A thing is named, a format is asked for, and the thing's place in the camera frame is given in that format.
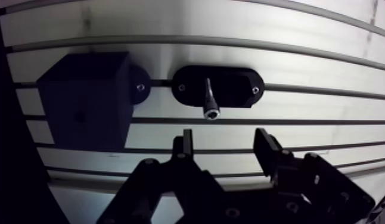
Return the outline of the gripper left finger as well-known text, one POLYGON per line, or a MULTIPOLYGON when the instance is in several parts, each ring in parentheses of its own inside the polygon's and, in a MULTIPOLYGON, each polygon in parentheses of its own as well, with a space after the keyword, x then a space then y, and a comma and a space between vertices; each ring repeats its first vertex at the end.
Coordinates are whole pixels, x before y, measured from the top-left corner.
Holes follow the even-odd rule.
POLYGON ((164 193, 174 193, 183 215, 178 223, 216 223, 221 219, 223 189, 194 161, 190 129, 173 140, 172 156, 164 163, 139 162, 101 214, 98 223, 151 223, 164 193))

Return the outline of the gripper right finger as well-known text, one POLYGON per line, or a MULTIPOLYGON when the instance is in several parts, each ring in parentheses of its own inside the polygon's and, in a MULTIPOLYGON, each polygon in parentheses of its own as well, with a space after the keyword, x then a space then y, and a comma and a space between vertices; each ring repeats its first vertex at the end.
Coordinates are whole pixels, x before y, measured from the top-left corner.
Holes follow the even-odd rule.
POLYGON ((253 152, 271 186, 227 192, 233 223, 356 223, 375 205, 320 155, 297 158, 264 129, 255 131, 253 152))

